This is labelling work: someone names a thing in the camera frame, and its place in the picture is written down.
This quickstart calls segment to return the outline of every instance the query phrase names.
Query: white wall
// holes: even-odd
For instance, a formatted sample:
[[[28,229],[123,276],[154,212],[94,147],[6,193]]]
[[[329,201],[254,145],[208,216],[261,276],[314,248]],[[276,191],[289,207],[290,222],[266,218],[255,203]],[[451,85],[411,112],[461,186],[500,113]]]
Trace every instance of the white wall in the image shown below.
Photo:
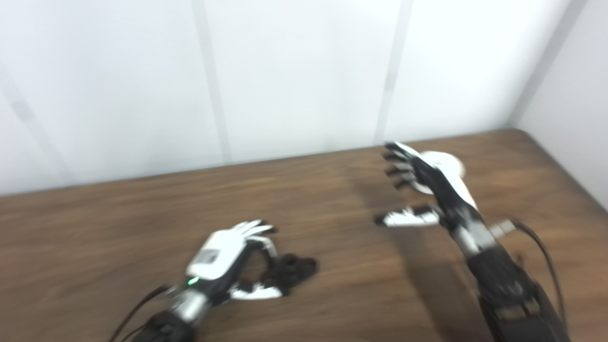
[[[608,2],[589,0],[519,123],[608,209]]]
[[[567,0],[0,0],[0,194],[499,128]]]

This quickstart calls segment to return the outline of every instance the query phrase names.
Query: robotic hand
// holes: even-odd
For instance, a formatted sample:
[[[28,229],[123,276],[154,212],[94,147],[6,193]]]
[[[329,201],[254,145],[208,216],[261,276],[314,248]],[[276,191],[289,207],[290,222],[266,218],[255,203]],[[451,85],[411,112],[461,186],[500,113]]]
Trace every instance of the robotic hand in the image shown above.
[[[496,342],[569,342],[561,290],[546,247],[525,225],[505,221],[486,227],[477,205],[460,176],[444,172],[409,146],[392,142],[385,159],[394,163],[387,172],[398,176],[398,189],[416,182],[427,186],[437,205],[407,207],[376,219],[379,226],[428,226],[447,229],[477,280],[479,301]],[[556,284],[561,319],[542,287],[516,265],[496,239],[514,229],[530,235],[541,247]]]
[[[274,232],[273,226],[256,220],[211,234],[189,263],[183,283],[172,289],[177,294],[171,309],[152,316],[133,342],[193,342],[195,327],[216,305],[288,295],[291,287],[317,271],[317,263],[293,254],[278,260],[272,240],[264,236]],[[268,271],[258,282],[241,281],[254,251],[264,255]]]

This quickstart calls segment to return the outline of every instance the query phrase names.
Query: white palm cover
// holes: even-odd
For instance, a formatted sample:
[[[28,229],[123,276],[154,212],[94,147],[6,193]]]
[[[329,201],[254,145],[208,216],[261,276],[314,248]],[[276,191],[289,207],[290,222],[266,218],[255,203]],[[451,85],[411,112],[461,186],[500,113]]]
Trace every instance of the white palm cover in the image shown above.
[[[263,234],[276,232],[262,220],[241,222],[230,229],[216,231],[207,239],[186,270],[187,282],[203,292],[214,305],[229,299],[268,299],[283,296],[277,287],[256,282],[249,288],[240,286],[239,275],[254,251],[274,268],[277,252],[272,240]]]

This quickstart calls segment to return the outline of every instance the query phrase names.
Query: wooden tabletop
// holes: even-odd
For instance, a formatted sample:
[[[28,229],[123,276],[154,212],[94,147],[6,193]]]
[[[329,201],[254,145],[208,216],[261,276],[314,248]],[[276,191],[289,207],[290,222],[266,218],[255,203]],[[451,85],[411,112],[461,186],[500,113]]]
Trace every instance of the wooden tabletop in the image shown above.
[[[516,217],[551,251],[573,341],[608,340],[608,215],[517,130],[411,144],[458,156],[488,223]],[[443,228],[377,228],[431,197],[397,192],[382,148],[0,198],[0,336],[106,341],[139,300],[181,279],[212,231],[263,218],[280,254],[315,257],[293,294],[214,308],[199,341],[491,341],[474,282]],[[542,254],[502,243],[553,298]],[[250,273],[255,273],[256,264]],[[164,308],[144,307],[127,330]]]

